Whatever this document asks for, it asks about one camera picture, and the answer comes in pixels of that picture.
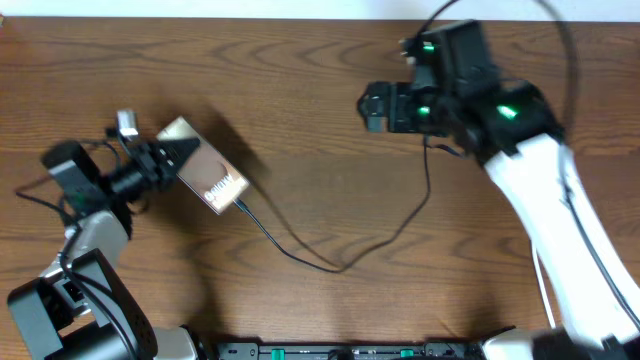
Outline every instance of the green component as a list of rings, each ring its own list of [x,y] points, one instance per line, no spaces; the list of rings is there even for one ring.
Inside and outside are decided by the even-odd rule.
[[[418,109],[418,115],[427,116],[431,112],[431,108],[428,106],[422,106]]]
[[[280,349],[271,350],[271,360],[284,360],[284,350],[280,350]]]
[[[500,115],[506,117],[509,120],[513,120],[518,115],[517,111],[504,105],[498,106],[498,112],[500,113]]]

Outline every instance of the wooden table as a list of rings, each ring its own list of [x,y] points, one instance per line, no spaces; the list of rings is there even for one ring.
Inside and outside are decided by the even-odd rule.
[[[421,139],[371,134],[355,102],[410,78],[398,39],[417,22],[9,18],[0,30],[0,297],[62,245],[49,210],[12,190],[57,141],[102,137],[131,107],[148,137],[178,115],[256,185],[243,197],[290,251],[344,263],[386,240],[425,193]],[[640,25],[576,24],[573,147],[587,191],[640,279]],[[559,112],[564,57],[544,23],[488,23],[496,61]],[[110,154],[94,155],[103,169]],[[393,245],[343,275],[282,256],[236,209],[216,216],[182,184],[135,218],[118,272],[155,326],[264,341],[421,341],[504,325],[544,328],[529,241],[471,160],[430,153],[433,196]],[[52,183],[33,194],[53,200]],[[27,356],[0,311],[0,354]]]

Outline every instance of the white wall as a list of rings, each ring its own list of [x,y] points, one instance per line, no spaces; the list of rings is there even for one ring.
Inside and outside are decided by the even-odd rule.
[[[549,0],[572,21],[640,22],[640,0]],[[445,0],[0,0],[6,16],[424,19]],[[534,0],[462,0],[443,19],[546,20]]]

